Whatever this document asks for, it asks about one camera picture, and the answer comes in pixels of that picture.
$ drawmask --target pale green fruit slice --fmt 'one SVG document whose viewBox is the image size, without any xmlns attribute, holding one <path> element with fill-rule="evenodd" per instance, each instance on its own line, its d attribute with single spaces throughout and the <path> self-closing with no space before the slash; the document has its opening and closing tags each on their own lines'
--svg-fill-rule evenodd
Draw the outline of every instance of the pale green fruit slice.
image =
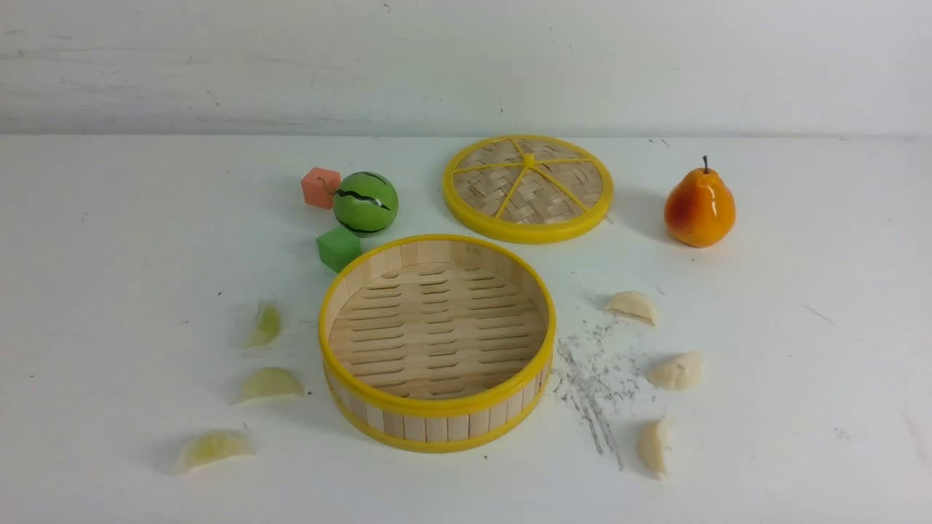
<svg viewBox="0 0 932 524">
<path fill-rule="evenodd" d="M 253 454 L 253 447 L 242 433 L 210 430 L 187 443 L 178 458 L 178 469 L 180 473 L 188 473 L 212 462 Z"/>
<path fill-rule="evenodd" d="M 646 295 L 637 291 L 615 294 L 605 310 L 636 318 L 644 324 L 657 325 L 657 308 Z"/>
<path fill-rule="evenodd" d="M 249 336 L 247 347 L 265 346 L 281 333 L 281 315 L 273 304 L 259 305 L 259 314 L 255 317 L 255 329 Z"/>
<path fill-rule="evenodd" d="M 304 388 L 291 371 L 281 367 L 263 367 L 242 383 L 240 402 L 282 395 L 303 396 Z"/>
<path fill-rule="evenodd" d="M 637 454 L 640 455 L 647 469 L 654 472 L 660 478 L 666 478 L 666 460 L 664 458 L 664 447 L 666 446 L 666 435 L 669 431 L 669 419 L 664 417 L 659 421 L 648 422 L 637 441 Z"/>
<path fill-rule="evenodd" d="M 660 389 L 674 392 L 694 388 L 702 382 L 702 354 L 689 352 L 672 358 L 652 369 L 647 380 Z"/>
</svg>

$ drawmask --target foam block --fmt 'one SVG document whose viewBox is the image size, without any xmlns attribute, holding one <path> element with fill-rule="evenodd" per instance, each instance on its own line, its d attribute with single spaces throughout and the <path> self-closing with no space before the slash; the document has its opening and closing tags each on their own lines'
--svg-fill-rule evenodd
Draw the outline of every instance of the foam block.
<svg viewBox="0 0 932 524">
<path fill-rule="evenodd" d="M 359 237 L 342 226 L 317 237 L 317 255 L 328 268 L 337 273 L 362 253 Z"/>
<path fill-rule="evenodd" d="M 324 168 L 314 168 L 301 179 L 304 202 L 323 209 L 334 207 L 334 191 L 338 187 L 340 173 Z"/>
</svg>

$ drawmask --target watermelon stripe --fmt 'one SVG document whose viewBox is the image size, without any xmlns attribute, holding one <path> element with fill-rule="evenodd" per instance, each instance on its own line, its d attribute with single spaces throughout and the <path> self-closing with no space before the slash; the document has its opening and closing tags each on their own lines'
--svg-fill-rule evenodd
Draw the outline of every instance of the watermelon stripe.
<svg viewBox="0 0 932 524">
<path fill-rule="evenodd" d="M 334 193 L 334 194 L 337 195 L 338 197 L 353 197 L 353 198 L 356 199 L 356 200 L 362 200 L 362 201 L 366 201 L 366 202 L 375 204 L 376 206 L 378 206 L 378 207 L 384 209 L 385 211 L 391 211 L 391 209 L 389 209 L 389 206 L 383 204 L 383 203 L 382 203 L 381 201 L 379 201 L 378 199 L 373 199 L 372 197 L 367 197 L 367 196 L 365 196 L 365 195 L 360 195 L 360 194 L 357 193 L 356 191 L 347 191 L 347 190 L 345 190 L 345 189 L 338 189 L 338 190 L 336 191 L 336 193 Z"/>
<path fill-rule="evenodd" d="M 346 222 L 343 222 L 343 221 L 340 220 L 339 218 L 337 218 L 336 221 L 340 223 L 340 226 L 343 226 L 344 228 L 349 229 L 350 231 L 352 231 L 353 233 L 356 233 L 356 234 L 375 235 L 376 233 L 379 233 L 379 232 L 385 230 L 385 228 L 382 228 L 382 229 L 357 229 L 357 228 L 354 228 L 353 226 L 350 226 L 350 225 L 347 224 Z"/>
</svg>

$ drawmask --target green cube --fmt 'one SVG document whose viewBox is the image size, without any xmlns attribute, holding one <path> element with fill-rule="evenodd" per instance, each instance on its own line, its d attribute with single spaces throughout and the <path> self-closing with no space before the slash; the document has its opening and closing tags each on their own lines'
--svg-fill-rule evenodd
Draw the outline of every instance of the green cube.
<svg viewBox="0 0 932 524">
<path fill-rule="evenodd" d="M 317 255 L 328 268 L 337 273 L 362 253 L 359 237 L 342 226 L 317 237 Z"/>
</svg>

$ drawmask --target bamboo steamer lid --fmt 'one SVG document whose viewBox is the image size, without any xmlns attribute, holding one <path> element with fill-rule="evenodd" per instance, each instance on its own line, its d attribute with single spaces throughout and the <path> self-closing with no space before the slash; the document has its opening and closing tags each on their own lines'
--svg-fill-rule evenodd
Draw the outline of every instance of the bamboo steamer lid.
<svg viewBox="0 0 932 524">
<path fill-rule="evenodd" d="M 444 173 L 444 200 L 466 227 L 518 243 L 563 241 L 609 212 L 611 175 L 591 153 L 556 138 L 490 138 L 460 151 Z"/>
</svg>

